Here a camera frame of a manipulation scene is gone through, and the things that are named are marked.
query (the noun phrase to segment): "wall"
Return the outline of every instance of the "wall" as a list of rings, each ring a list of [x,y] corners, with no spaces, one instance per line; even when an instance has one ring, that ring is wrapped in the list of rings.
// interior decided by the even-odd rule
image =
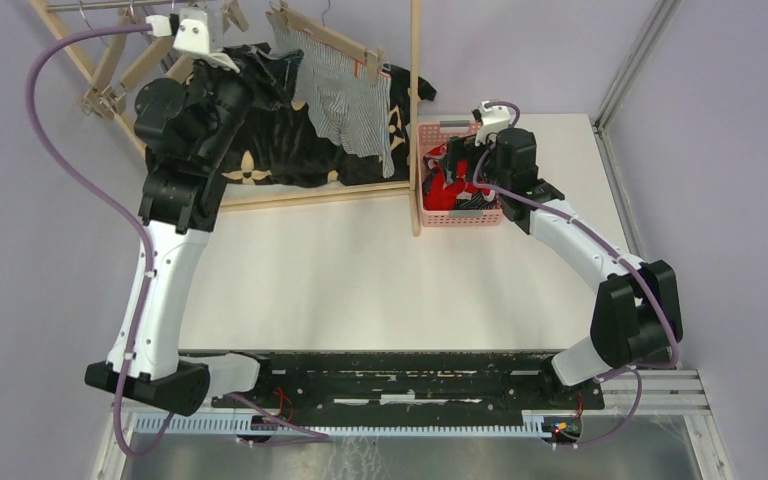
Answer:
[[[26,1],[0,0],[0,479],[87,478],[111,397],[85,387],[83,372],[112,344],[138,251],[127,224],[31,132],[23,83],[51,41]],[[135,210],[139,159],[75,106],[84,85],[65,55],[51,62],[43,122],[79,170]]]
[[[742,479],[768,478],[768,2],[685,1],[610,132],[684,362]]]
[[[328,0],[292,0],[319,19]],[[595,117],[655,0],[422,0],[421,75],[440,92],[424,114],[463,114],[488,98],[529,113]],[[251,28],[230,39],[272,42],[268,0],[241,5]],[[326,25],[410,67],[410,0],[331,0]]]

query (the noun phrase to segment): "gray floor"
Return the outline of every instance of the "gray floor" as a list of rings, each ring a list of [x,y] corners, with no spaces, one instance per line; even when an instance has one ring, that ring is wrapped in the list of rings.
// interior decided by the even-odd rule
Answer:
[[[615,419],[589,417],[585,439]],[[149,435],[135,446],[145,447]],[[126,479],[699,479],[681,417],[638,418],[613,440],[553,452],[535,439],[340,438],[330,444],[250,449],[222,436],[169,435],[129,462]]]

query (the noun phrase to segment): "plastic basket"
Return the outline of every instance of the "plastic basket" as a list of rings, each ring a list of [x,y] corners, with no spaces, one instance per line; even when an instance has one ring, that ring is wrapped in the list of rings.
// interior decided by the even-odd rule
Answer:
[[[442,121],[419,124],[419,142],[417,145],[417,164],[419,184],[416,186],[416,200],[424,227],[491,226],[502,222],[501,207],[492,210],[426,210],[423,202],[422,183],[428,176],[428,166],[423,161],[425,154],[432,148],[446,143],[452,137],[463,137],[478,132],[481,125],[467,120]]]

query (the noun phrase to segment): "white table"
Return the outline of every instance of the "white table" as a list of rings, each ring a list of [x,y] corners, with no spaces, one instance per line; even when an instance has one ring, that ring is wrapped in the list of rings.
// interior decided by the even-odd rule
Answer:
[[[537,136],[541,176],[625,248],[587,116],[519,126]],[[400,196],[223,214],[180,348],[563,349],[588,334],[595,296],[548,247],[507,221],[414,238],[408,208]]]

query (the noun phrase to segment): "black cloth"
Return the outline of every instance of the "black cloth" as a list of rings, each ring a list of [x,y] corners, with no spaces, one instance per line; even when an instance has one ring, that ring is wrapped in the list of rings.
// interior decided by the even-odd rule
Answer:
[[[396,169],[391,178],[383,178],[376,156],[349,155],[341,146],[319,138],[308,117],[307,105],[299,110],[251,110],[229,150],[229,155],[241,159],[240,165],[228,169],[225,176],[230,183],[307,188],[324,185],[333,181],[334,176],[344,185],[408,180],[410,72],[393,65],[389,74],[390,143]],[[436,95],[434,87],[420,78],[420,99],[433,101]],[[246,153],[250,154],[247,166],[243,161]]]

